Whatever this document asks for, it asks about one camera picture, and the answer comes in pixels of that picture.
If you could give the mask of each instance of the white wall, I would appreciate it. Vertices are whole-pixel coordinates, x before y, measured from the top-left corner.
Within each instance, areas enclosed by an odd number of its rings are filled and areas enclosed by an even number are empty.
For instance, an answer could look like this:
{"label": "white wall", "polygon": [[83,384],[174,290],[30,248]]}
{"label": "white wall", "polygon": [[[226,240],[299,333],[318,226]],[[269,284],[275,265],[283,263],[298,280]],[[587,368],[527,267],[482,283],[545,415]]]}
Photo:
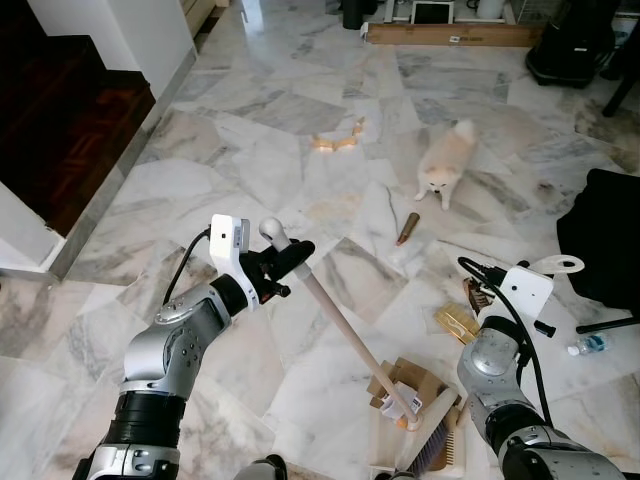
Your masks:
{"label": "white wall", "polygon": [[28,0],[47,35],[91,35],[107,68],[139,70],[156,99],[193,40],[178,0]]}
{"label": "white wall", "polygon": [[107,0],[28,1],[47,35],[91,35],[108,69],[140,70]]}
{"label": "white wall", "polygon": [[37,269],[62,237],[0,183],[0,267]]}
{"label": "white wall", "polygon": [[193,48],[178,0],[108,1],[153,95],[158,98]]}

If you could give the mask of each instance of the black tripod leg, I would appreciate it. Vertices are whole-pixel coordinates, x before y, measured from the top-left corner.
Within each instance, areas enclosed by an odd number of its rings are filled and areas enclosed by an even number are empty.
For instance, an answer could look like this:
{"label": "black tripod leg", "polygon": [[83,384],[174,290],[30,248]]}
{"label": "black tripod leg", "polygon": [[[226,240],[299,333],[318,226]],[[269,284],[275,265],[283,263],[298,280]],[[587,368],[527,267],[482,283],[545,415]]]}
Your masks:
{"label": "black tripod leg", "polygon": [[630,72],[624,76],[622,83],[616,90],[616,93],[613,94],[613,97],[611,97],[607,106],[602,110],[602,115],[605,117],[613,117],[616,110],[622,103],[622,100],[624,100],[624,97],[627,96],[627,93],[629,93],[629,90],[631,90],[631,87],[633,87],[633,84],[636,82],[637,76],[637,72]]}
{"label": "black tripod leg", "polygon": [[576,327],[576,333],[593,333],[600,332],[602,330],[609,330],[610,328],[620,328],[626,327],[629,325],[637,325],[640,323],[640,319],[631,317],[631,318],[623,318],[622,320],[613,320],[611,322],[601,322],[594,323],[593,325],[580,325]]}

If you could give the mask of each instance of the black bag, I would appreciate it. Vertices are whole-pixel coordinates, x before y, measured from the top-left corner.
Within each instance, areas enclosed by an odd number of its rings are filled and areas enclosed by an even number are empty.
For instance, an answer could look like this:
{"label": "black bag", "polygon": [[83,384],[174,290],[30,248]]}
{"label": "black bag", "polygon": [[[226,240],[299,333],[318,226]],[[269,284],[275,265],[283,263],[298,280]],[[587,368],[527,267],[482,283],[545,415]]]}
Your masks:
{"label": "black bag", "polygon": [[594,169],[571,211],[558,220],[563,254],[585,269],[569,274],[575,292],[640,314],[640,178]]}

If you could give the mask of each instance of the debris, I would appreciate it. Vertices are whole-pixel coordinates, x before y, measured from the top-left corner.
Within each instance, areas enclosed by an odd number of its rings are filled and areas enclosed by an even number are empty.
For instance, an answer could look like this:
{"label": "debris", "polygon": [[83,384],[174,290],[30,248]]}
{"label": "debris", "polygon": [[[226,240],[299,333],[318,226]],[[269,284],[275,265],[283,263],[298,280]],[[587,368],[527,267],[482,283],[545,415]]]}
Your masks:
{"label": "debris", "polygon": [[347,145],[357,145],[358,139],[356,135],[362,133],[363,125],[364,117],[361,117],[356,122],[355,127],[351,130],[351,136],[336,140],[335,142],[328,138],[323,138],[320,135],[313,135],[313,148],[330,148],[335,152],[339,148],[346,147]]}

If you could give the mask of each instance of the white dog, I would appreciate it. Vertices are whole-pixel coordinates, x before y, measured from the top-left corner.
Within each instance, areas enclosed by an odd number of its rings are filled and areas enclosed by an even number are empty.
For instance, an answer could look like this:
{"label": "white dog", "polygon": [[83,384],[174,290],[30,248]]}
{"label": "white dog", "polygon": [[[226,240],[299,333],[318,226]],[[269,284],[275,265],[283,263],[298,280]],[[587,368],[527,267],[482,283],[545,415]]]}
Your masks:
{"label": "white dog", "polygon": [[471,120],[461,120],[425,152],[418,167],[416,201],[429,190],[442,196],[442,209],[449,210],[451,194],[475,152],[478,137]]}

